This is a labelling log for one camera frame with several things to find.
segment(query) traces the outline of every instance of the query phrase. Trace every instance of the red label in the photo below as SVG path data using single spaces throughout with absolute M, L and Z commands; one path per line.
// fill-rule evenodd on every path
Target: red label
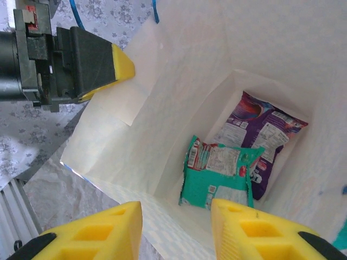
M 25 8 L 29 12 L 32 12 L 34 14 L 34 21 L 35 21 L 35 23 L 34 24 L 32 24 L 32 23 L 28 24 L 28 29 L 29 30 L 38 30 L 36 8 L 33 5 L 27 5 L 27 6 L 25 6 Z

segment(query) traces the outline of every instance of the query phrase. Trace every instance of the teal snack bag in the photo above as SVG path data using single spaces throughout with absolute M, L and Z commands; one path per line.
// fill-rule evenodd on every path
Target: teal snack bag
M 194 135 L 184 162 L 179 204 L 210 210 L 212 199 L 221 198 L 254 207 L 250 168 L 256 166 L 264 150 L 206 144 Z

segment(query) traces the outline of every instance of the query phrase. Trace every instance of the white paper bag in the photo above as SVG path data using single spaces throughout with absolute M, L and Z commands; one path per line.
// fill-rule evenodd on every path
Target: white paper bag
M 160 23 L 145 22 L 126 49 L 136 77 L 95 94 L 62 163 L 120 203 L 141 200 L 144 235 L 164 258 L 214 259 L 210 212 L 177 205 L 183 160 L 191 137 L 210 140 L 246 90 L 309 122 L 257 207 L 332 241 L 347 214 L 342 5 L 160 1 Z

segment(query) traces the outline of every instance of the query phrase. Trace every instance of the purple snack bag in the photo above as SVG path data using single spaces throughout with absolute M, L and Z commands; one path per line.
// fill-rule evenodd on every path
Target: purple snack bag
M 291 137 L 307 125 L 270 103 L 243 92 L 241 101 L 214 136 L 213 142 L 228 147 L 265 148 L 250 174 L 253 198 L 259 200 L 266 191 L 277 154 Z

